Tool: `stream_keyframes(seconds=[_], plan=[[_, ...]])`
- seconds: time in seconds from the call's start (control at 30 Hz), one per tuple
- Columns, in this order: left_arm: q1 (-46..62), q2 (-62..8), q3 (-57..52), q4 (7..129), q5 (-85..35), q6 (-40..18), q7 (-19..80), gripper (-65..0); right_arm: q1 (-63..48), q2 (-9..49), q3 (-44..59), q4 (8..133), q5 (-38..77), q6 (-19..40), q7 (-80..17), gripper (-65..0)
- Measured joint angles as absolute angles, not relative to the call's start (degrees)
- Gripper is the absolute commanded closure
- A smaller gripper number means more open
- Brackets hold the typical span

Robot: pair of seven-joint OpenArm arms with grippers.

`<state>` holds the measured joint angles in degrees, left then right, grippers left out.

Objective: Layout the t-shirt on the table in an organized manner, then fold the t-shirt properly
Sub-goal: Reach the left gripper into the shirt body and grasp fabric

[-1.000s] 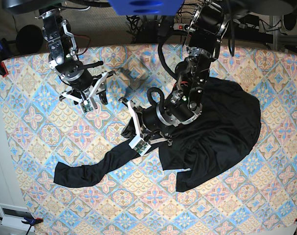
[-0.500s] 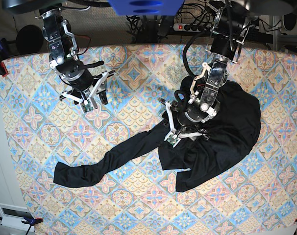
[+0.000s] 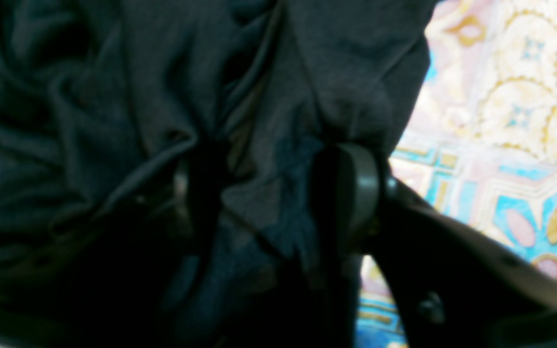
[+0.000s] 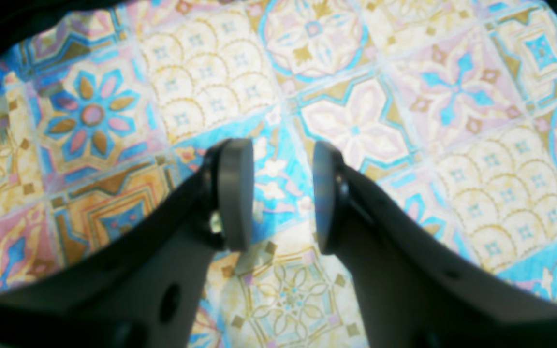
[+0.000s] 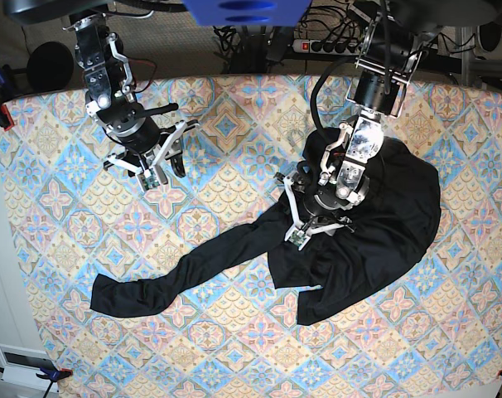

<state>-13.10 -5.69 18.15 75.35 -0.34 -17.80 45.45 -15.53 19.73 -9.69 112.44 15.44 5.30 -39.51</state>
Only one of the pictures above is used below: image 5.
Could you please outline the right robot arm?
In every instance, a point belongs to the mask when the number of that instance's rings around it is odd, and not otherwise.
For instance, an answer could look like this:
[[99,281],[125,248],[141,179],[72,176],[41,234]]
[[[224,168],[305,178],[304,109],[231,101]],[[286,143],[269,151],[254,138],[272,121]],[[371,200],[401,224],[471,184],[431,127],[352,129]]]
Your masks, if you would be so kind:
[[4,13],[21,24],[68,17],[75,32],[76,61],[87,88],[85,108],[89,117],[121,153],[107,156],[103,167],[120,167],[149,187],[167,181],[161,164],[168,161],[178,177],[186,175],[182,160],[182,134],[195,122],[181,121],[159,127],[153,116],[178,110],[176,103],[145,109],[138,102],[129,58],[119,35],[106,22],[111,12],[105,1],[5,1]]

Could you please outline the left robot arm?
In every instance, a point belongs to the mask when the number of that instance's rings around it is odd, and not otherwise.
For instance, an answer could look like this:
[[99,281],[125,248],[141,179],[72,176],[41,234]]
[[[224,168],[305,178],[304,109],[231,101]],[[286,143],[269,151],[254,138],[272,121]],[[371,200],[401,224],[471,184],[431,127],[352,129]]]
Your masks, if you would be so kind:
[[356,65],[362,72],[358,85],[346,99],[359,106],[359,112],[329,138],[318,111],[317,96],[331,72],[343,59],[329,65],[311,92],[311,116],[325,147],[320,157],[309,161],[312,180],[301,180],[305,187],[307,218],[301,218],[293,193],[294,181],[283,180],[294,228],[327,232],[345,226],[338,211],[349,211],[366,198],[370,180],[367,164],[384,145],[381,119],[397,118],[403,107],[414,71],[442,26],[436,21],[437,7],[428,1],[356,1],[350,9],[360,21],[364,40]]

